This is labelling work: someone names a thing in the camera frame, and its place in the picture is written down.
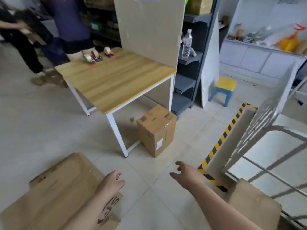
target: beige partition panel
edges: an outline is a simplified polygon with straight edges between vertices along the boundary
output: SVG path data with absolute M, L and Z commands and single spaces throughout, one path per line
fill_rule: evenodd
M 177 68 L 185 0 L 114 1 L 122 47 Z M 146 95 L 168 108 L 170 94 L 169 80 Z

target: plastic stool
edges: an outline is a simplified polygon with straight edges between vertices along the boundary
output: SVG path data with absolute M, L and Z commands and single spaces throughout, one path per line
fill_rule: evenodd
M 222 92 L 226 94 L 225 104 L 224 107 L 228 107 L 228 103 L 230 98 L 232 97 L 232 92 L 236 87 L 236 81 L 232 79 L 228 79 L 225 77 L 221 77 L 217 84 L 215 85 L 212 94 L 210 95 L 210 98 L 208 99 L 209 102 L 212 101 L 214 95 L 216 95 L 217 92 Z

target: hazard tape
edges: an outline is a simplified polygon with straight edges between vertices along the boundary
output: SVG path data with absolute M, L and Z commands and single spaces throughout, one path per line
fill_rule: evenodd
M 212 176 L 210 176 L 205 171 L 205 168 L 209 164 L 209 162 L 213 158 L 213 156 L 216 154 L 216 152 L 219 150 L 219 148 L 221 147 L 222 143 L 225 141 L 226 137 L 229 135 L 231 129 L 234 127 L 235 123 L 240 118 L 240 116 L 241 116 L 241 114 L 242 114 L 242 112 L 243 112 L 243 110 L 244 110 L 244 108 L 246 106 L 250 106 L 252 108 L 258 109 L 258 107 L 250 105 L 250 104 L 244 102 L 242 104 L 242 106 L 240 107 L 238 113 L 234 117 L 234 119 L 231 121 L 231 123 L 226 128 L 225 132 L 221 135 L 221 138 L 219 139 L 219 141 L 213 147 L 212 151 L 209 153 L 209 155 L 206 157 L 206 159 L 202 162 L 202 164 L 198 167 L 198 171 L 200 171 L 205 176 L 205 178 L 207 178 L 210 182 L 212 182 L 214 185 L 216 185 L 223 192 L 227 192 L 228 191 L 227 188 L 225 188 L 221 183 L 219 183 Z

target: wooden table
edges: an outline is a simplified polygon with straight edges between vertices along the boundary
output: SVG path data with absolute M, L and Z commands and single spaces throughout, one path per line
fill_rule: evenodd
M 113 48 L 115 58 L 102 55 L 103 61 L 93 66 L 84 61 L 72 61 L 56 67 L 87 116 L 98 109 L 105 114 L 127 157 L 139 141 L 126 149 L 113 113 L 133 100 L 170 79 L 169 109 L 172 106 L 176 69 L 122 48 Z M 76 89 L 94 107 L 87 109 Z

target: blue stool leg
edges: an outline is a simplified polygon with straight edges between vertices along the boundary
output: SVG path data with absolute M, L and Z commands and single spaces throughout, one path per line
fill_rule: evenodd
M 210 98 L 208 99 L 208 101 L 209 101 L 209 102 L 211 102 L 211 101 L 212 101 L 212 99 L 213 99 L 214 95 L 216 95 L 216 93 L 217 93 L 217 92 L 218 92 L 218 90 L 217 90 L 217 88 L 215 87 L 215 88 L 213 89 L 212 94 L 210 95 Z
M 226 99 L 225 99 L 224 107 L 228 107 L 228 103 L 229 103 L 229 100 L 231 99 L 231 97 L 232 97 L 232 91 L 229 91 L 229 92 L 226 94 Z

